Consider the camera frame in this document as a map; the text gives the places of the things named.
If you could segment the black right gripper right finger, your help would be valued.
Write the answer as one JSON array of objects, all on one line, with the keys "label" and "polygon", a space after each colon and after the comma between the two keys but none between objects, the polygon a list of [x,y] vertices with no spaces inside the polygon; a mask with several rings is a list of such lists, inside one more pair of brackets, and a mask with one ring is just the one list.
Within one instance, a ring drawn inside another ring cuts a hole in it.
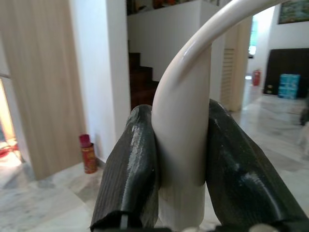
[{"label": "black right gripper right finger", "polygon": [[306,221],[262,149],[215,100],[209,103],[206,184],[223,226]]}]

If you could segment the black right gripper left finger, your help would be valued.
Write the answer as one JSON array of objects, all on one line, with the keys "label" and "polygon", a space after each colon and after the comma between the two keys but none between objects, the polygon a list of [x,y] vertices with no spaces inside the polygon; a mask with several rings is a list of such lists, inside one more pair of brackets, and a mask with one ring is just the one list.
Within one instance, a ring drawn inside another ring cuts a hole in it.
[{"label": "black right gripper left finger", "polygon": [[132,228],[156,224],[159,168],[151,112],[146,104],[135,107],[110,153],[92,215],[92,230],[119,228],[123,215]]}]

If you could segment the beige long-handled dustpan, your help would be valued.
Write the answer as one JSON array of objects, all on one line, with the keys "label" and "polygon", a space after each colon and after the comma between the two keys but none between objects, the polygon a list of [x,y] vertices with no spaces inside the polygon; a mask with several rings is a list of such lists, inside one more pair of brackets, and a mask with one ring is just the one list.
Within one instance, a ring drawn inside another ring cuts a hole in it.
[{"label": "beige long-handled dustpan", "polygon": [[163,178],[167,180],[159,218],[174,231],[198,227],[204,218],[211,44],[247,17],[282,2],[231,0],[189,39],[159,82],[152,127],[166,162]]}]

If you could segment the red floor mat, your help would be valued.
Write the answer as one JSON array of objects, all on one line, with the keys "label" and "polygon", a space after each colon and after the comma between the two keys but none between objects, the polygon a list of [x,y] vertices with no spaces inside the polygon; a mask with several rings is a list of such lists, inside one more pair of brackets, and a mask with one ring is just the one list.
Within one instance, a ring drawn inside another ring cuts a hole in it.
[{"label": "red floor mat", "polygon": [[0,142],[0,159],[6,157],[10,152],[18,150],[18,144],[8,144],[6,142]]}]

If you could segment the red spray can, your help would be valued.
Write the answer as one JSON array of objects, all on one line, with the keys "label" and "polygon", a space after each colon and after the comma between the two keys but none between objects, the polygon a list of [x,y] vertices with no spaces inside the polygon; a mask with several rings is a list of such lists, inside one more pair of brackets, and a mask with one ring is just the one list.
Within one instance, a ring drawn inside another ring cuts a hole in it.
[{"label": "red spray can", "polygon": [[79,141],[84,162],[84,172],[86,174],[93,174],[97,171],[97,158],[95,156],[94,144],[90,141],[88,134],[80,135]]}]

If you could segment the dark wooden staircase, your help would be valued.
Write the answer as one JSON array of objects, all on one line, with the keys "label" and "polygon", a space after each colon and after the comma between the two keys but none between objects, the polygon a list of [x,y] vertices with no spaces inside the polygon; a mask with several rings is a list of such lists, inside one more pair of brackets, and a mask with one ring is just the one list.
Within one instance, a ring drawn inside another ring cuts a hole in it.
[{"label": "dark wooden staircase", "polygon": [[153,80],[153,69],[140,65],[140,53],[129,53],[128,57],[131,109],[141,104],[152,105],[159,84]]}]

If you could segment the louvered wooden door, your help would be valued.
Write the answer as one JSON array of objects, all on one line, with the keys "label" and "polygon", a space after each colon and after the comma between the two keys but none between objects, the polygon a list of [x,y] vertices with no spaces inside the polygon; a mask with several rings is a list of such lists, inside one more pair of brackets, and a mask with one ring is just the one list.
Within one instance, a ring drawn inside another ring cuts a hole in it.
[{"label": "louvered wooden door", "polygon": [[242,91],[243,81],[240,79],[237,49],[225,48],[222,64],[220,103],[230,112],[239,111],[241,108]]}]

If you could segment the red fire extinguisher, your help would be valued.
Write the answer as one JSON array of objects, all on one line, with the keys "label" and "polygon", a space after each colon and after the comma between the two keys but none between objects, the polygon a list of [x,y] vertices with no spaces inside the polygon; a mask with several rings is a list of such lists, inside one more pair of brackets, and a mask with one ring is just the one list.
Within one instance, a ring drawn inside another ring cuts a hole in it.
[{"label": "red fire extinguisher", "polygon": [[260,69],[254,70],[252,75],[252,85],[259,86],[260,79],[261,79],[261,70]]}]

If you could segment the blue cardboard box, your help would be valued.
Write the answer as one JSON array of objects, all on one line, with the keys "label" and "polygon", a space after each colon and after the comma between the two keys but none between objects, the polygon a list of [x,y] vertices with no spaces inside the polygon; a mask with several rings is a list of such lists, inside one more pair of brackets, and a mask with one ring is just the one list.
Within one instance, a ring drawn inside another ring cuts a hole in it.
[{"label": "blue cardboard box", "polygon": [[284,99],[296,99],[299,80],[299,74],[281,74],[278,97]]}]

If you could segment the light wooden door panel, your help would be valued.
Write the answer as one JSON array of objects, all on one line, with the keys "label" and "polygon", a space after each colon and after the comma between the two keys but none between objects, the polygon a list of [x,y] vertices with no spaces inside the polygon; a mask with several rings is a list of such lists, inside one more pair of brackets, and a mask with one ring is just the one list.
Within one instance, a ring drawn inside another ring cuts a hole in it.
[{"label": "light wooden door panel", "polygon": [[85,132],[69,0],[0,0],[0,32],[37,179],[81,162]]}]

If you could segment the black upright board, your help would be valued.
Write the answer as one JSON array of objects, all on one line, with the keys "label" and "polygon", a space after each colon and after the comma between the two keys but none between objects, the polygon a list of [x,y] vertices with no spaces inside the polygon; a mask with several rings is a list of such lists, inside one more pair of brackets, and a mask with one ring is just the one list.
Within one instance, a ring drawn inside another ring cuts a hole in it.
[{"label": "black upright board", "polygon": [[297,98],[309,90],[309,48],[272,49],[268,56],[264,94],[277,95],[281,74],[300,75]]}]

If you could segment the framed wall painting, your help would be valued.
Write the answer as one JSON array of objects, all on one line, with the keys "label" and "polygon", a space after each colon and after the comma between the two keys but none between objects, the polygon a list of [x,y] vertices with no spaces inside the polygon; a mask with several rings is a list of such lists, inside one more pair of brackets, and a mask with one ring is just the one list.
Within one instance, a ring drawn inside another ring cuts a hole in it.
[{"label": "framed wall painting", "polygon": [[289,0],[281,4],[278,24],[309,21],[309,0]]}]

